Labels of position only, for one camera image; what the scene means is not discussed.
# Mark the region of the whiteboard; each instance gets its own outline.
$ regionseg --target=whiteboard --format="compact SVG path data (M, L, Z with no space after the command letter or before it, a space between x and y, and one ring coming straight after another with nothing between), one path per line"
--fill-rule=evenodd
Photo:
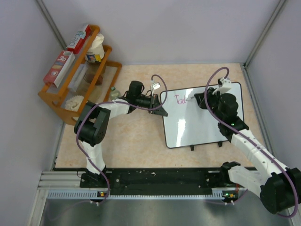
M163 108L167 111L168 116L163 117L163 124L168 148L227 140L218 129L218 121L212 117L209 111L199 108L195 98L187 99L190 94L191 97L195 93L204 91L205 86L167 91L167 99ZM240 83L232 83L232 89L228 93L236 97L238 116L244 120ZM164 100L165 95L165 91L160 94L161 100Z

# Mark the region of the wooden rack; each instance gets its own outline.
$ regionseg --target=wooden rack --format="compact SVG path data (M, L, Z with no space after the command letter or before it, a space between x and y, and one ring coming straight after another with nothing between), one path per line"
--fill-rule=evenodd
M62 103L64 102L69 90L68 90L68 85L70 83L70 81L72 80L76 70L78 69L79 65L83 62L85 62L85 55L87 53L87 51L89 50L89 48L91 47L92 45L92 42L94 41L95 37L97 36L97 34L99 33L100 31L100 28L99 26L97 25L90 25L91 27L91 30L92 30L92 35L91 37L89 38L89 40L87 41L87 44L86 46L83 48L80 56L77 58L77 61L75 62L75 64L73 65L73 68L71 69L68 77L66 78L64 84L61 86L60 90L58 91L57 94L53 94L53 93L47 93L50 85L46 84L42 90L38 93L38 95L46 102L46 104L49 105L49 107L55 111L55 113L60 116L62 118L62 120L66 123L66 124L69 124L69 125L75 125L76 123L76 120L74 119L74 117L79 117L80 113L82 112L82 110L84 109L84 106L89 98L89 96L91 95L94 87L95 87L95 84L99 78L99 76L102 74L102 71L104 70L104 68L106 66L109 66L109 67L116 67L117 70L115 72L115 75L113 77L113 80L107 90L107 93L106 93L106 96L104 98L104 101L107 101L109 99L109 94L110 94L110 88L112 86L114 86L115 84L115 81L120 73L120 70L121 70L121 67L122 67L122 64L121 63L118 63L118 62L113 62L113 61L110 61L108 60L109 58L109 55L112 51L112 47L111 46L106 46L104 45L103 46L103 49L105 51L105 54L104 54L104 57L95 73L95 76L86 92L86 95L84 96L84 99L79 107L79 110L77 112L74 112L74 111L69 111L69 110L66 110L64 108L62 108Z

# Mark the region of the red box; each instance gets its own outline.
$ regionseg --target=red box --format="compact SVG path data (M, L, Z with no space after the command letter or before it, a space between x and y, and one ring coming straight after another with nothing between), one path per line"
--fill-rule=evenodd
M90 33L90 26L88 24L83 25L78 29L76 35L67 46L67 50L73 52L74 54L78 54Z
M68 69L72 65L75 56L70 51L62 51L57 57L55 63L50 68L49 72L44 77L43 81L48 84L54 84L58 87L66 75Z

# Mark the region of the bottle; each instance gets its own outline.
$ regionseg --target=bottle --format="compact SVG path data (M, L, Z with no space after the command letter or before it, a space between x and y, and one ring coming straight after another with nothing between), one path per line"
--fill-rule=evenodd
M116 100L118 97L121 97L121 93L116 90L114 86L112 86L110 92L110 100Z

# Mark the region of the speckled countertop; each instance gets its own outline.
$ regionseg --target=speckled countertop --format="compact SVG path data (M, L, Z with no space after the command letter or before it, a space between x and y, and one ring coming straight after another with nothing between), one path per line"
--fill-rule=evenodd
M115 86L123 94L132 80L138 80L143 82L147 89L153 74L161 75L168 89L204 86L212 73L222 66L229 67L232 82L237 81L241 84L245 122L263 143L239 64L127 65L122 67ZM104 75L104 87L111 82L113 74L114 71L108 68ZM220 72L217 78L224 74L225 72ZM168 149L165 145L162 118L141 110L111 119L102 147L104 162L111 168L219 167L226 161L237 161L244 166L252 166L242 152L229 142L224 142L221 148L217 144L207 144L195 146L194 151L189 147ZM86 158L76 146L73 127L66 125L55 167L85 166Z

